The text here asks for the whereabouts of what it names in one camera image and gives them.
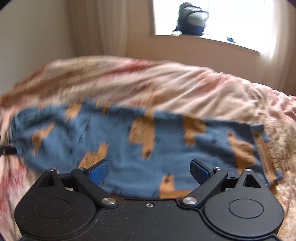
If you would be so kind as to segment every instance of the silver rivet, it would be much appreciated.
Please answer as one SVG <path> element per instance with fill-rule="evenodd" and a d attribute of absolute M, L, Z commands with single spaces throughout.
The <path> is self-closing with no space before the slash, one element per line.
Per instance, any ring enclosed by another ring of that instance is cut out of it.
<path fill-rule="evenodd" d="M 153 203 L 146 203 L 146 207 L 153 207 Z"/>
<path fill-rule="evenodd" d="M 114 205 L 116 203 L 116 199 L 112 197 L 105 197 L 101 202 L 105 205 Z"/>
<path fill-rule="evenodd" d="M 194 197 L 185 197 L 182 201 L 187 205 L 193 205 L 197 203 L 197 199 Z"/>

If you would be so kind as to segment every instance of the pink bedspread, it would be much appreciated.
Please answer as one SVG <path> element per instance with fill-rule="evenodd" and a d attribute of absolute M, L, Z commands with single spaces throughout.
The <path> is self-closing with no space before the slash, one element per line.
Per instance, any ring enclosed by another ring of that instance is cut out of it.
<path fill-rule="evenodd" d="M 2 96 L 1 144 L 7 141 L 10 119 L 25 107 L 42 108 L 80 97 L 200 118 L 264 122 L 284 172 L 284 180 L 272 189 L 285 210 L 279 236 L 296 240 L 295 97 L 209 68 L 174 62 L 107 56 L 57 60 Z M 17 156 L 0 159 L 0 233 L 6 241 L 20 237 L 14 208 L 37 176 Z"/>

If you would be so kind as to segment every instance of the window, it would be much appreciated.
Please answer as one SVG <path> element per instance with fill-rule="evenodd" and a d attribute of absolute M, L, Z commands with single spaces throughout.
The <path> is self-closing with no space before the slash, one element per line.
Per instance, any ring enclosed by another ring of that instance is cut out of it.
<path fill-rule="evenodd" d="M 155 35 L 171 35 L 176 28 L 179 6 L 185 0 L 153 0 Z M 268 27 L 264 0 L 191 0 L 209 11 L 203 38 L 226 41 L 260 51 L 262 35 Z"/>

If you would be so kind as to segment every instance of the blue object on sill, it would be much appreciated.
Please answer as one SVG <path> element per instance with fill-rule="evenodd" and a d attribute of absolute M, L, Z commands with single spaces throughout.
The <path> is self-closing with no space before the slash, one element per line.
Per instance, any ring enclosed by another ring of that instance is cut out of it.
<path fill-rule="evenodd" d="M 232 38 L 227 38 L 227 41 L 235 43 L 234 39 Z"/>

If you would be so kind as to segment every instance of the blue towel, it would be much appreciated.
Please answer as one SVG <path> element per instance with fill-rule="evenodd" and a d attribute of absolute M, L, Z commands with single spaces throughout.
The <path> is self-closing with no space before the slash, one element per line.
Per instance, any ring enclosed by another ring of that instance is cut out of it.
<path fill-rule="evenodd" d="M 104 178 L 95 182 L 108 193 L 128 197 L 190 193 L 199 186 L 189 171 L 192 159 L 230 173 L 251 168 L 266 185 L 282 177 L 263 124 L 201 120 L 90 100 L 23 110 L 11 121 L 9 142 L 26 166 L 41 172 L 54 167 L 68 173 L 105 158 Z"/>

